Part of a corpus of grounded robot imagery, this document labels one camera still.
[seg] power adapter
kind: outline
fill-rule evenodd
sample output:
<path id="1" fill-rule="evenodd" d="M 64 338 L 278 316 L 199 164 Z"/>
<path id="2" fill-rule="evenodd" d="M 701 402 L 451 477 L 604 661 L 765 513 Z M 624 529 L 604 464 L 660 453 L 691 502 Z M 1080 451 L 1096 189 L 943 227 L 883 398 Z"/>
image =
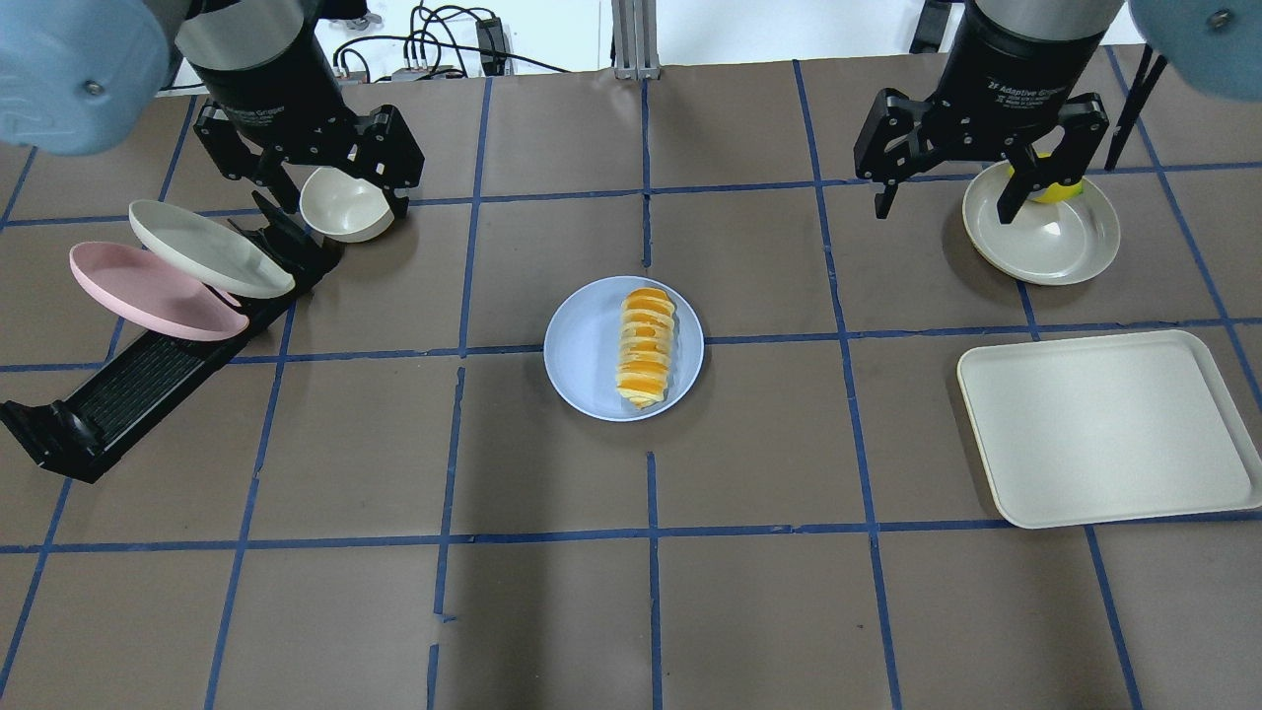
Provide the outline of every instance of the power adapter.
<path id="1" fill-rule="evenodd" d="M 482 73 L 504 76 L 504 68 L 509 63 L 509 58 L 504 55 L 509 50 L 509 40 L 504 35 L 500 18 L 477 21 L 477 48 L 482 50 Z"/>

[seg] yellow fruit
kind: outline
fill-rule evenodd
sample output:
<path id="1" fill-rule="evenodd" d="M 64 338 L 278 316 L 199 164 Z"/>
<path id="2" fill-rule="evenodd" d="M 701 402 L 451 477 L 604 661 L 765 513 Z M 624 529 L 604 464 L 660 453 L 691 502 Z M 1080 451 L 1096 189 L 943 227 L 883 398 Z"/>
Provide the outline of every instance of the yellow fruit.
<path id="1" fill-rule="evenodd" d="M 660 288 L 637 288 L 622 300 L 618 332 L 618 395 L 645 409 L 666 399 L 675 304 Z"/>
<path id="2" fill-rule="evenodd" d="M 1039 153 L 1040 158 L 1047 158 L 1050 155 L 1051 153 Z M 1012 169 L 1012 165 L 1008 164 L 1008 177 L 1012 177 L 1015 172 L 1016 170 Z M 1049 184 L 1046 188 L 1041 190 L 1031 192 L 1029 199 L 1031 202 L 1039 202 L 1042 204 L 1053 204 L 1056 202 L 1063 202 L 1065 199 L 1069 199 L 1070 197 L 1076 197 L 1082 193 L 1083 193 L 1083 180 L 1078 180 L 1074 184 L 1060 184 L 1058 182 Z"/>

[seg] white bowl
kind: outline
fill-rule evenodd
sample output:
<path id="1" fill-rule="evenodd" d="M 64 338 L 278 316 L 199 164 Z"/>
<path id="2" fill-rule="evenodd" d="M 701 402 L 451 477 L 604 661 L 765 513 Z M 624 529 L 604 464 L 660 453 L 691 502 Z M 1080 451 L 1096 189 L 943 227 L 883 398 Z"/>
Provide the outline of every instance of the white bowl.
<path id="1" fill-rule="evenodd" d="M 313 230 L 346 242 L 367 241 L 394 221 L 380 187 L 329 166 L 307 178 L 298 211 Z"/>
<path id="2" fill-rule="evenodd" d="M 1008 183 L 1008 163 L 996 163 L 964 192 L 964 228 L 994 267 L 1040 285 L 1068 285 L 1099 275 L 1117 256 L 1122 224 L 1092 180 L 1083 193 L 1044 204 L 1026 201 L 1012 223 L 1000 222 L 996 202 Z"/>
<path id="3" fill-rule="evenodd" d="M 675 303 L 675 343 L 666 400 L 636 409 L 618 395 L 618 332 L 622 299 L 636 288 L 658 286 Z M 607 422 L 634 422 L 660 415 L 683 400 L 705 358 L 702 322 L 675 289 L 644 276 L 610 276 L 575 290 L 557 308 L 544 335 L 544 367 L 562 399 L 579 412 Z"/>

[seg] lemon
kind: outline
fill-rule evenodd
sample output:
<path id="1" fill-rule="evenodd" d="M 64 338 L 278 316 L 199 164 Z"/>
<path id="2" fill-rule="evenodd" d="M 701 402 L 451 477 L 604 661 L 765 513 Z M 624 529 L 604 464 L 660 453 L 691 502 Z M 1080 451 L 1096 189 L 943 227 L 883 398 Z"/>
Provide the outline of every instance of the lemon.
<path id="1" fill-rule="evenodd" d="M 1051 153 L 1039 153 L 1040 158 L 1047 158 L 1050 155 Z M 1012 169 L 1012 165 L 1008 164 L 1008 177 L 1012 177 L 1012 173 L 1015 172 L 1016 170 Z M 1031 202 L 1040 202 L 1042 204 L 1054 204 L 1056 202 L 1063 202 L 1065 199 L 1069 199 L 1070 197 L 1076 197 L 1082 193 L 1083 193 L 1083 180 L 1078 180 L 1074 184 L 1060 184 L 1058 182 L 1049 184 L 1044 189 L 1031 192 L 1027 199 L 1030 199 Z"/>

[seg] metal frame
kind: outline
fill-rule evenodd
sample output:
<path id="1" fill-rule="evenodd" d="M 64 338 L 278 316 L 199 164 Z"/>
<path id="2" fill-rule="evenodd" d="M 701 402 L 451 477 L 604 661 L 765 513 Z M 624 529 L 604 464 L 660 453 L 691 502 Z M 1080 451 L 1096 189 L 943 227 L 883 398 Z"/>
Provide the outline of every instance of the metal frame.
<path id="1" fill-rule="evenodd" d="M 613 0 L 613 76 L 658 78 L 658 0 Z"/>

